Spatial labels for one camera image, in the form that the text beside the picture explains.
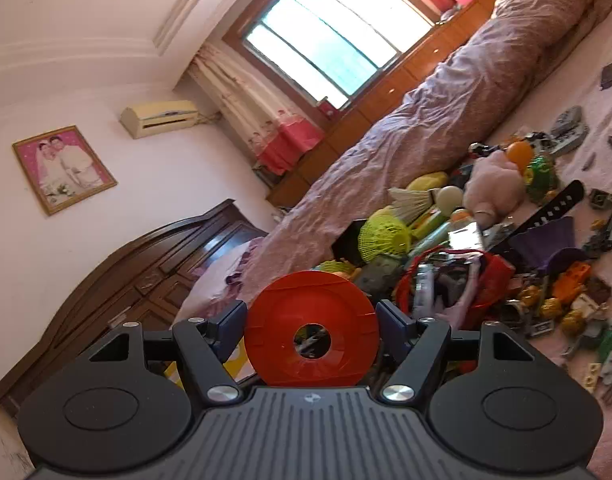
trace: logo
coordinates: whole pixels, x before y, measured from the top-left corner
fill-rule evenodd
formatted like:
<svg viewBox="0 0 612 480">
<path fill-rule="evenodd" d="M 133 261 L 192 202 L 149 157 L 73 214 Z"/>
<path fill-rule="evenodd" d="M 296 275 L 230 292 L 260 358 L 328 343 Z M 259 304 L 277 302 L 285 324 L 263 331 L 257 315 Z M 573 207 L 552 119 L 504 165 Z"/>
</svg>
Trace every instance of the logo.
<svg viewBox="0 0 612 480">
<path fill-rule="evenodd" d="M 308 394 L 307 396 L 304 396 L 304 400 L 310 404 L 314 404 L 318 400 L 321 400 L 321 396 L 318 394 Z"/>
</svg>

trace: ceiling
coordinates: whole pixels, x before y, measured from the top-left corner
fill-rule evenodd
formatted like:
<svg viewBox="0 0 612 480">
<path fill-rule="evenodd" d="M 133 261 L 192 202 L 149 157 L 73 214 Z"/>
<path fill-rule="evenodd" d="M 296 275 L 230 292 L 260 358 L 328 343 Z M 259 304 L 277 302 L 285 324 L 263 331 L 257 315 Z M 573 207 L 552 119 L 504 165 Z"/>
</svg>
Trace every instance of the ceiling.
<svg viewBox="0 0 612 480">
<path fill-rule="evenodd" d="M 0 106 L 129 83 L 172 88 L 236 0 L 0 0 Z"/>
</svg>

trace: stuffed toy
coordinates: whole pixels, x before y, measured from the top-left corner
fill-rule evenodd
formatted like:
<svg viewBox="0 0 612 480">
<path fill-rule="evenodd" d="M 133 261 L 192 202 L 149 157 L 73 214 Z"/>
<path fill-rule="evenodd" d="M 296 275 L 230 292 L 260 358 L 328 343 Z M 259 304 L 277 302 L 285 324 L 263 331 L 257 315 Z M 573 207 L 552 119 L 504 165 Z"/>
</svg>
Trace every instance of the stuffed toy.
<svg viewBox="0 0 612 480">
<path fill-rule="evenodd" d="M 480 229 L 488 229 L 512 212 L 525 195 L 517 166 L 499 150 L 475 161 L 466 183 L 464 207 L 472 212 Z"/>
</svg>

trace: groom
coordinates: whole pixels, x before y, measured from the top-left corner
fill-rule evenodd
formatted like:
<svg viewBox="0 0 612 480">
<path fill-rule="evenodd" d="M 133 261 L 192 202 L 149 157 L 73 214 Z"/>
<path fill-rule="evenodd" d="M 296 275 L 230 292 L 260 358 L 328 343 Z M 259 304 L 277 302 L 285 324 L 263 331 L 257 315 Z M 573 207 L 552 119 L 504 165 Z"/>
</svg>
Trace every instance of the groom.
<svg viewBox="0 0 612 480">
<path fill-rule="evenodd" d="M 103 184 L 101 177 L 93 166 L 92 157 L 79 146 L 64 144 L 59 136 L 50 138 L 50 145 L 55 150 L 61 165 L 75 184 L 90 189 Z"/>
</svg>

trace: framed photo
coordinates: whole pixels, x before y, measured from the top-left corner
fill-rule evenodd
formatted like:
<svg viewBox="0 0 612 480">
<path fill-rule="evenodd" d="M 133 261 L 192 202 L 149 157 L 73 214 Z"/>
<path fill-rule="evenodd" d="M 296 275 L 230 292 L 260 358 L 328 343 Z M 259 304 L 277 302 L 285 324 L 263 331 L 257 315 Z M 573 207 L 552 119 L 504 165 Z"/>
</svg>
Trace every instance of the framed photo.
<svg viewBox="0 0 612 480">
<path fill-rule="evenodd" d="M 12 148 L 48 215 L 117 185 L 76 126 L 20 140 Z"/>
</svg>

